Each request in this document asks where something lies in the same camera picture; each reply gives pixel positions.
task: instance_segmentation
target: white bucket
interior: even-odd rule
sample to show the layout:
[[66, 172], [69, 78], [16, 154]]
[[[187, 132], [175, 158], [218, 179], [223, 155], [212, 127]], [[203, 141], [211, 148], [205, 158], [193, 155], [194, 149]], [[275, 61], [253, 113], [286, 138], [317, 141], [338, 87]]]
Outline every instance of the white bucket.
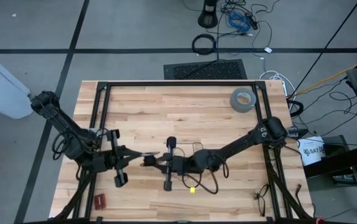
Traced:
[[19, 119], [32, 113], [29, 89], [0, 65], [0, 113]]

